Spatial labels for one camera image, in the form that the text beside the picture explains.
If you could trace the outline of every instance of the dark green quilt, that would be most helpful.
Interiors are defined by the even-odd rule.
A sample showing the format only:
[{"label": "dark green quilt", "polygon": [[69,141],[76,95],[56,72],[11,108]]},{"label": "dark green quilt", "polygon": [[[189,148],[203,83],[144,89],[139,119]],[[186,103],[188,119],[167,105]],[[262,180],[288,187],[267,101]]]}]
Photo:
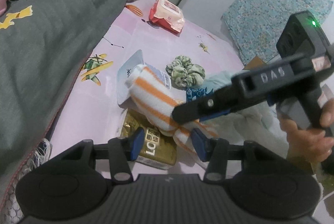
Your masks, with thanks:
[{"label": "dark green quilt", "polygon": [[0,203],[127,1],[15,0],[0,17]]}]

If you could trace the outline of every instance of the yellow giraffe print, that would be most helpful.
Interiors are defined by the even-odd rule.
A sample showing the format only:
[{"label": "yellow giraffe print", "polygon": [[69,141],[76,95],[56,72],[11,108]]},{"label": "yellow giraffe print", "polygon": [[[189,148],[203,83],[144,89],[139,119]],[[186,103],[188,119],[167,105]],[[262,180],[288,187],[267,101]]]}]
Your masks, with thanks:
[{"label": "yellow giraffe print", "polygon": [[27,8],[21,10],[18,13],[8,13],[3,23],[0,22],[0,29],[6,29],[15,23],[12,21],[13,19],[25,18],[28,16],[32,16],[32,5]]}]

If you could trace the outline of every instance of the striped towel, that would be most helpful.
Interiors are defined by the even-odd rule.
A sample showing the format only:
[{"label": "striped towel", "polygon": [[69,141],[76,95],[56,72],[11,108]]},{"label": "striped towel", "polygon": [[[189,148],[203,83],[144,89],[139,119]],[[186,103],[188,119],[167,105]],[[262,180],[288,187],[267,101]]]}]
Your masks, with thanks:
[{"label": "striped towel", "polygon": [[179,125],[172,118],[172,111],[182,101],[174,99],[171,91],[145,65],[137,65],[126,81],[132,100],[148,121],[157,126],[161,133],[173,136],[175,143],[189,152],[202,167],[190,139],[190,131],[199,128],[207,137],[218,137],[217,132],[198,121]]}]

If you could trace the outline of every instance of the bed sheet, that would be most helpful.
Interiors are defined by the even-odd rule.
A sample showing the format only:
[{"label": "bed sheet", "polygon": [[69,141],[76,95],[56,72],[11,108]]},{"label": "bed sheet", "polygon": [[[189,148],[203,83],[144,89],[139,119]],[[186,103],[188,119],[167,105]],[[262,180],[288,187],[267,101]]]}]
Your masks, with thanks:
[{"label": "bed sheet", "polygon": [[[83,139],[92,139],[99,144],[116,137],[121,112],[134,105],[128,100],[118,106],[116,75],[123,63],[138,49],[143,51],[146,63],[160,70],[165,70],[166,65],[180,54],[189,56],[193,63],[203,66],[207,75],[222,70],[237,72],[243,68],[237,54],[226,41],[190,21],[186,21],[179,36],[147,23],[154,1],[135,0],[127,4],[92,52],[87,67],[92,61],[99,61],[105,66],[96,74],[97,80],[85,78],[89,69],[79,74],[51,138],[51,157]],[[185,101],[185,90],[172,88],[172,93]],[[229,168],[230,173],[235,173],[239,165],[231,162]],[[103,176],[110,177],[107,161],[97,161],[96,169]],[[178,162],[168,171],[140,163],[131,163],[131,169],[134,178],[138,173],[204,174],[204,170],[181,149],[178,150]]]}]

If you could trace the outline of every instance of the green scrunchie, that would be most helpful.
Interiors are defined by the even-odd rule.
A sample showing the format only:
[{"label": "green scrunchie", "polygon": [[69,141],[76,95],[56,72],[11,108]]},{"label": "green scrunchie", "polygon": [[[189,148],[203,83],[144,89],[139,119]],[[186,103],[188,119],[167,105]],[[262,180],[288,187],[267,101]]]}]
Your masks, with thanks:
[{"label": "green scrunchie", "polygon": [[167,73],[178,87],[193,87],[202,85],[205,70],[198,64],[193,64],[188,56],[177,56],[166,66]]}]

